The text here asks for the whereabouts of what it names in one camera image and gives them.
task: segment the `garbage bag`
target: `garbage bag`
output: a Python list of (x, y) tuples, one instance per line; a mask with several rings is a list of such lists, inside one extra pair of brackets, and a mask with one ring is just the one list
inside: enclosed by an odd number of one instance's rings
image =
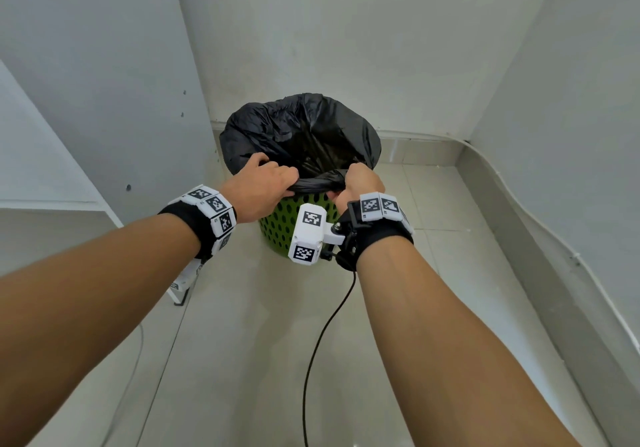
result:
[(349, 165), (374, 168), (380, 138), (371, 124), (339, 101), (304, 93), (270, 103), (247, 103), (220, 134), (227, 168), (234, 175), (252, 153), (263, 151), (279, 165), (296, 167), (296, 194), (340, 191)]

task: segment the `green trash bin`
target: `green trash bin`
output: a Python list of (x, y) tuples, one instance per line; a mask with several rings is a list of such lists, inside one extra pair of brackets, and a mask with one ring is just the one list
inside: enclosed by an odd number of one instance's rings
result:
[(326, 193), (306, 194), (304, 196), (285, 197), (276, 209), (267, 217), (260, 219), (260, 230), (267, 239), (269, 246), (278, 254), (286, 257), (293, 238), (300, 206), (306, 202), (317, 204), (326, 209), (326, 220), (335, 223), (340, 217), (335, 204), (330, 201)]

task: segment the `forearm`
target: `forearm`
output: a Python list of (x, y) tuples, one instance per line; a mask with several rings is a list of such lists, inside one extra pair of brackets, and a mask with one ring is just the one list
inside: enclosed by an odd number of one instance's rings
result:
[(199, 248), (183, 221), (162, 214), (0, 279), (3, 445), (25, 444), (46, 423)]
[(500, 340), (404, 238), (364, 251), (371, 326), (416, 446), (577, 446)]

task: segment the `wire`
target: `wire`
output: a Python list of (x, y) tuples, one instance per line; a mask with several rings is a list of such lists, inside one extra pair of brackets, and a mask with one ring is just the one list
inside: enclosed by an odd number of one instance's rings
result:
[(307, 385), (309, 383), (309, 374), (311, 373), (311, 366), (314, 363), (314, 358), (316, 357), (316, 353), (318, 351), (318, 346), (320, 345), (320, 341), (322, 341), (322, 337), (324, 336), (324, 331), (326, 331), (326, 328), (329, 327), (329, 324), (331, 323), (333, 318), (336, 316), (336, 314), (340, 311), (344, 303), (347, 302), (347, 299), (349, 298), (349, 295), (351, 294), (351, 291), (353, 290), (353, 286), (355, 284), (356, 284), (356, 273), (353, 272), (353, 281), (351, 282), (351, 287), (349, 287), (347, 294), (342, 299), (342, 302), (340, 302), (340, 305), (338, 306), (338, 308), (335, 309), (335, 311), (333, 311), (333, 313), (331, 314), (331, 317), (329, 317), (329, 320), (326, 322), (326, 324), (324, 324), (324, 327), (322, 328), (322, 332), (320, 332), (320, 336), (318, 337), (318, 340), (316, 342), (316, 347), (314, 348), (314, 352), (313, 354), (311, 354), (311, 359), (309, 360), (309, 366), (307, 368), (307, 376), (305, 377), (305, 387), (302, 390), (302, 433), (305, 436), (305, 447), (309, 447), (309, 443), (307, 441)]
[(127, 395), (129, 387), (131, 386), (131, 382), (133, 381), (133, 376), (135, 376), (136, 370), (138, 369), (138, 363), (140, 362), (140, 356), (142, 355), (142, 347), (145, 345), (145, 330), (142, 327), (142, 322), (140, 322), (140, 324), (138, 324), (138, 328), (140, 328), (140, 349), (138, 350), (138, 357), (136, 358), (136, 362), (133, 365), (133, 371), (131, 372), (131, 376), (129, 377), (129, 381), (127, 381), (127, 385), (124, 387), (124, 391), (122, 392), (122, 396), (120, 397), (120, 401), (118, 402), (118, 406), (116, 407), (116, 410), (113, 413), (113, 417), (111, 417), (111, 423), (109, 424), (109, 427), (107, 429), (107, 433), (105, 434), (104, 439), (102, 440), (102, 443), (100, 444), (100, 447), (104, 447), (105, 445), (107, 445), (107, 442), (109, 441), (109, 438), (111, 438), (111, 434), (113, 433), (113, 427), (115, 427), (116, 419), (118, 417), (118, 413), (119, 413), (120, 408), (122, 406), (122, 403), (124, 401), (124, 397)]
[(513, 202), (516, 203), (516, 205), (522, 210), (522, 212), (524, 214), (526, 214), (527, 217), (529, 219), (531, 219), (535, 224), (540, 226), (552, 238), (554, 238), (558, 243), (560, 243), (565, 249), (567, 249), (569, 251), (570, 257), (572, 259), (574, 259), (577, 264), (581, 265), (584, 268), (584, 271), (587, 273), (587, 275), (589, 275), (589, 278), (596, 285), (596, 289), (598, 289), (598, 291), (600, 292), (600, 294), (604, 298), (604, 300), (607, 303), (607, 305), (611, 308), (611, 311), (613, 312), (614, 316), (618, 320), (618, 323), (620, 324), (620, 327), (622, 327), (622, 329), (627, 334), (627, 337), (629, 338), (629, 341), (631, 341), (631, 344), (635, 348), (636, 353), (638, 353), (640, 355), (640, 342), (638, 341), (638, 338), (636, 338), (636, 335), (634, 334), (634, 332), (631, 330), (631, 328), (627, 324), (627, 321), (623, 317), (622, 313), (620, 313), (620, 311), (618, 310), (618, 307), (616, 307), (616, 304), (614, 304), (614, 302), (611, 299), (611, 297), (609, 297), (609, 294), (604, 289), (604, 286), (602, 285), (602, 282), (597, 277), (595, 272), (591, 269), (591, 267), (588, 265), (588, 263), (586, 261), (584, 261), (584, 259), (582, 258), (582, 256), (580, 255), (580, 253), (578, 251), (573, 249), (573, 247), (571, 245), (569, 245), (569, 243), (567, 243), (560, 236), (558, 236), (556, 233), (551, 231), (551, 229), (546, 224), (544, 224), (540, 219), (535, 217), (535, 215), (529, 209), (527, 209), (524, 206), (524, 204), (516, 197), (515, 193), (513, 191), (511, 191), (511, 188), (508, 186), (508, 184), (504, 180), (504, 177), (502, 177), (502, 174), (500, 173), (500, 171), (491, 163), (491, 160), (489, 160), (489, 158), (486, 155), (484, 155), (484, 153), (482, 151), (478, 150), (475, 146), (473, 146), (470, 143), (468, 143), (468, 141), (456, 138), (456, 137), (454, 137), (453, 135), (451, 135), (449, 133), (446, 133), (446, 134), (428, 133), (428, 134), (424, 134), (424, 135), (427, 135), (427, 136), (430, 136), (430, 137), (445, 138), (445, 139), (448, 139), (448, 140), (452, 140), (452, 141), (461, 143), (462, 145), (466, 146), (467, 148), (470, 148), (471, 150), (475, 151), (476, 154), (482, 160), (484, 160), (484, 162), (486, 162), (486, 164), (491, 168), (493, 173), (500, 180), (500, 184), (502, 184), (502, 187), (504, 188), (504, 190), (507, 192), (509, 197), (511, 197), (511, 200), (513, 200)]

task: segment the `baseboard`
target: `baseboard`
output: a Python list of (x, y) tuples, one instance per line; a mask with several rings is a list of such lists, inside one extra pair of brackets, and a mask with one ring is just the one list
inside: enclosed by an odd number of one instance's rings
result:
[[(598, 303), (602, 297), (594, 293), (580, 304), (576, 287), (584, 291), (591, 286), (588, 276), (563, 271), (559, 263), (566, 256), (556, 257), (560, 252), (553, 246), (541, 247), (544, 241), (534, 223), (518, 214), (475, 152), (462, 151), (457, 167), (608, 442), (613, 447), (638, 445), (639, 358), (623, 330), (607, 318), (610, 311)], [(598, 308), (596, 322), (592, 312)]]
[[(212, 121), (211, 127), (217, 136), (225, 129), (225, 124), (222, 121)], [(382, 143), (379, 160), (381, 164), (454, 166), (463, 149), (463, 145), (458, 142), (435, 139), (428, 135), (401, 134), (386, 130), (379, 130), (378, 135)]]

